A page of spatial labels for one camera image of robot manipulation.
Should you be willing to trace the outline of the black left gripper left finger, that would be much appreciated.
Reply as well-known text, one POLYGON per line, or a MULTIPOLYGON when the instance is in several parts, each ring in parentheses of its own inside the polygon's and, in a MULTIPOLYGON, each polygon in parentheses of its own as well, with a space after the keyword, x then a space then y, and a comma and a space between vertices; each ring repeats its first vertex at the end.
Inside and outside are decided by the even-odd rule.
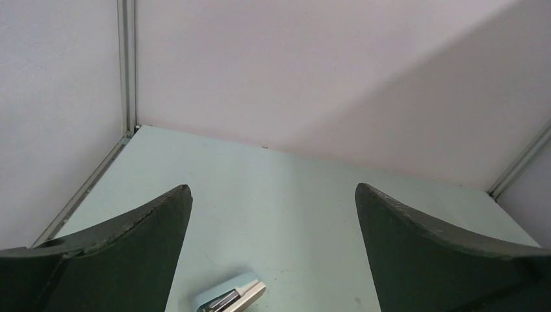
POLYGON ((164 311, 192 212, 179 185, 34 248, 1 251, 2 311, 164 311))

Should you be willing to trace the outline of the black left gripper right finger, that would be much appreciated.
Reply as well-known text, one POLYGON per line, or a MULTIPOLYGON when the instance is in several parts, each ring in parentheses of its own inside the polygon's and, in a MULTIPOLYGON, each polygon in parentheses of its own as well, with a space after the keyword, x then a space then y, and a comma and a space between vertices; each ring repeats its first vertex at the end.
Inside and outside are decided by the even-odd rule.
POLYGON ((495 239, 355 190, 382 311, 549 311, 550 250, 495 239))

